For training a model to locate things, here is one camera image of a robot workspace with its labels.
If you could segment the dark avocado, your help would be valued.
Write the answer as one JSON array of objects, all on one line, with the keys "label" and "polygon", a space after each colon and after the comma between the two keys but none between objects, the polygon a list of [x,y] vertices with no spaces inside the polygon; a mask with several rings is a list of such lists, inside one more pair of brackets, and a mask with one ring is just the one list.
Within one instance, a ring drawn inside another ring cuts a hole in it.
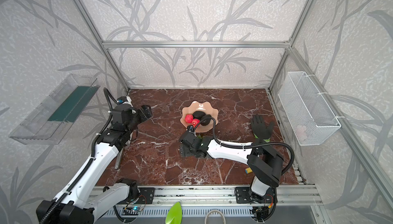
[{"label": "dark avocado", "polygon": [[202,117],[206,115],[206,113],[204,111],[197,110],[192,115],[194,118],[201,120]]},{"label": "dark avocado", "polygon": [[211,121],[211,115],[210,114],[204,115],[200,119],[200,126],[207,126],[209,125],[210,121]]}]

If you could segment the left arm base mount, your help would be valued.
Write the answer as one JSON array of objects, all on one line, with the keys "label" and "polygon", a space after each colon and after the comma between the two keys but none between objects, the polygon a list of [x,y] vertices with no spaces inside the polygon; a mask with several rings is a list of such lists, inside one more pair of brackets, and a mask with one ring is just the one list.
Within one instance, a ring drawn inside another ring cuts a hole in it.
[{"label": "left arm base mount", "polygon": [[135,198],[127,198],[120,203],[130,205],[152,205],[155,196],[155,188],[141,187],[138,188],[138,191],[139,192]]}]

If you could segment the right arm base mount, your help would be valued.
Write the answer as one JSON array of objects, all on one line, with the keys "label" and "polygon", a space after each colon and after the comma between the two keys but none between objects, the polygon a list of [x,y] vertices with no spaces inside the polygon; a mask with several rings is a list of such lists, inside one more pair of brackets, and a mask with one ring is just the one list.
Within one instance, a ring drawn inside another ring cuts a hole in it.
[{"label": "right arm base mount", "polygon": [[251,191],[251,187],[236,187],[234,190],[238,204],[276,204],[276,188],[269,187],[265,194]]}]

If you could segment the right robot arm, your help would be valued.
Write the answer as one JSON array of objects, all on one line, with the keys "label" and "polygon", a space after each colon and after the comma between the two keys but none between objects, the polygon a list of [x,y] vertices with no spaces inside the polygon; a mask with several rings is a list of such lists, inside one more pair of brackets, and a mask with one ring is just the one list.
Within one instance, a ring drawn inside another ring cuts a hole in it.
[{"label": "right robot arm", "polygon": [[180,139],[182,157],[221,158],[246,164],[254,173],[250,195],[264,197],[279,186],[280,178],[293,165],[295,155],[291,146],[281,142],[267,143],[256,139],[249,143],[220,141],[216,137],[197,137],[190,131]]}]

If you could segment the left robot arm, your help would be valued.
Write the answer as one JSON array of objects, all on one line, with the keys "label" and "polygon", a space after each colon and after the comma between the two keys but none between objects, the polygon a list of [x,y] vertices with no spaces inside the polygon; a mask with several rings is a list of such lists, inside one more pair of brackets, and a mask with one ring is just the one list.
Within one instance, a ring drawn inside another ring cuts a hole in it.
[{"label": "left robot arm", "polygon": [[91,155],[53,200],[36,210],[41,224],[93,224],[119,202],[135,202],[140,191],[135,180],[121,179],[92,201],[88,198],[110,162],[130,142],[138,125],[152,117],[150,105],[137,109],[131,101],[117,102],[92,143]]}]

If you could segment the red fake fruit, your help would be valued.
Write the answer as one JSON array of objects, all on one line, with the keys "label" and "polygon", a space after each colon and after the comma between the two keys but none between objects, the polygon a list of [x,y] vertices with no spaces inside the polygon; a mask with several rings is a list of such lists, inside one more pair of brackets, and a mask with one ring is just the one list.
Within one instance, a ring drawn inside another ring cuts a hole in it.
[{"label": "red fake fruit", "polygon": [[192,126],[193,126],[194,128],[197,128],[197,125],[199,124],[199,122],[200,122],[199,119],[194,118],[194,119],[192,120],[191,124],[192,124]]},{"label": "red fake fruit", "polygon": [[184,117],[185,122],[188,123],[188,124],[191,124],[192,121],[193,121],[193,119],[194,119],[194,117],[193,117],[192,114],[187,114],[187,115]]}]

